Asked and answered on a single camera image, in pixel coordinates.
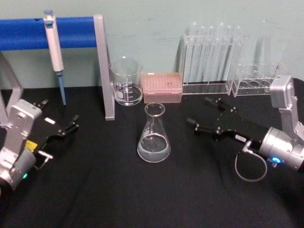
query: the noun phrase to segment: pipette tip box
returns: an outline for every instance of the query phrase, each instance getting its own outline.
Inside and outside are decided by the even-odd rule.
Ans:
[[[182,76],[179,73],[145,73],[142,75],[144,103],[180,103]]]

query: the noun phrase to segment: silver cylinder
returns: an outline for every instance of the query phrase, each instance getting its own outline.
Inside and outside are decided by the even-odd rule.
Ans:
[[[277,158],[281,163],[298,170],[304,160],[304,147],[285,132],[271,127],[263,139],[259,153],[269,159]]]
[[[9,182],[12,189],[16,187],[23,180],[23,176],[33,167],[36,163],[36,157],[28,149],[24,149],[13,168],[10,170],[12,182]]]

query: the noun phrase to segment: light green wall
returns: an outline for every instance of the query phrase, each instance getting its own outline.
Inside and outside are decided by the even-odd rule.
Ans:
[[[45,9],[53,9],[58,17],[101,13],[110,59],[132,56],[147,72],[173,71],[180,36],[193,21],[240,25],[245,33],[257,32],[263,24],[279,33],[290,32],[291,41],[284,51],[278,47],[276,58],[282,57],[292,75],[304,79],[303,0],[2,0],[0,9],[0,19],[41,18]],[[100,84],[94,48],[64,49],[62,53],[66,86]],[[25,88],[57,86],[47,50],[4,55]],[[0,87],[9,86],[0,79]]]

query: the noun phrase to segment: black tablecloth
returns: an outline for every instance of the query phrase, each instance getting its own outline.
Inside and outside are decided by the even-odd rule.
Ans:
[[[299,119],[304,122],[304,82],[295,79]],[[236,105],[239,113],[265,127],[281,129],[270,96],[208,95]],[[160,163],[136,152],[146,116],[144,104],[115,105],[115,121],[105,121],[101,88],[27,89],[29,102],[50,100],[44,115],[59,123],[80,115],[74,137],[52,143],[54,159],[32,170],[14,192],[3,227],[304,227],[304,177],[286,167],[272,168],[260,182],[241,180],[234,158],[243,145],[232,139],[198,137],[186,124],[192,117],[212,124],[217,112],[204,95],[165,104],[163,123],[171,153]],[[261,162],[239,158],[240,172],[257,177]]]

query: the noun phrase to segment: pipette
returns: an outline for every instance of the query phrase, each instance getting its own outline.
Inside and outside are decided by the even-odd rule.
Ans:
[[[52,65],[58,77],[63,105],[66,105],[66,95],[63,84],[63,62],[61,56],[56,17],[53,15],[52,10],[45,10],[44,13],[46,15],[43,18],[44,28],[46,30],[47,41],[48,41],[47,43],[51,54]]]

